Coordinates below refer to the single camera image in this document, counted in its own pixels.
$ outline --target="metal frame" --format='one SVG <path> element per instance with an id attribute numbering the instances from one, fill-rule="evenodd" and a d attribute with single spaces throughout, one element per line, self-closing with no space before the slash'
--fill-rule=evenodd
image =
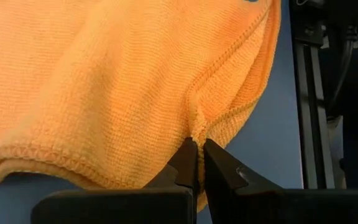
<path id="1" fill-rule="evenodd" d="M 303 186 L 333 189 L 333 164 L 318 58 L 323 31 L 321 23 L 307 12 L 310 9 L 296 4 L 290 6 Z"/>

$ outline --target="fabric texture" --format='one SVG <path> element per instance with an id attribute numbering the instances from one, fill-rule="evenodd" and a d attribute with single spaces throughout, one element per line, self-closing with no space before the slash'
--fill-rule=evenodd
<path id="1" fill-rule="evenodd" d="M 279 0 L 0 1 L 0 181 L 139 188 L 191 136 L 203 186 L 202 145 L 244 125 L 279 25 Z"/>

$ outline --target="black cable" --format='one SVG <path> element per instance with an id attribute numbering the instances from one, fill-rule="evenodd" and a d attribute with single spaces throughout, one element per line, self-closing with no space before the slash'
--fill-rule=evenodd
<path id="1" fill-rule="evenodd" d="M 341 59 L 341 71 L 339 76 L 338 84 L 336 85 L 336 89 L 334 91 L 334 94 L 331 97 L 331 100 L 328 104 L 328 113 L 331 112 L 331 110 L 334 108 L 336 101 L 338 99 L 338 96 L 341 92 L 343 83 L 346 79 L 347 70 L 349 68 L 349 64 L 352 58 L 352 52 L 353 52 L 353 41 L 347 40 L 344 44 L 344 50 L 342 51 L 342 59 Z"/>

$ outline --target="orange towel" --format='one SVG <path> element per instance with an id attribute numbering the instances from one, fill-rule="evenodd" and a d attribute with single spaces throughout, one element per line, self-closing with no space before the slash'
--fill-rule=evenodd
<path id="1" fill-rule="evenodd" d="M 187 136 L 224 147 L 267 84 L 279 24 L 279 0 L 0 1 L 0 181 L 138 188 Z"/>

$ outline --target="blue table surface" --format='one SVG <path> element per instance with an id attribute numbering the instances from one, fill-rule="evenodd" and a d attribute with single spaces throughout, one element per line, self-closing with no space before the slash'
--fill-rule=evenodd
<path id="1" fill-rule="evenodd" d="M 288 1 L 266 91 L 227 150 L 259 174 L 284 188 L 302 188 L 298 112 Z M 76 187 L 46 175 L 10 175 L 0 184 L 0 224 L 30 223 L 31 208 L 46 195 Z M 198 223 L 212 223 L 208 207 Z"/>

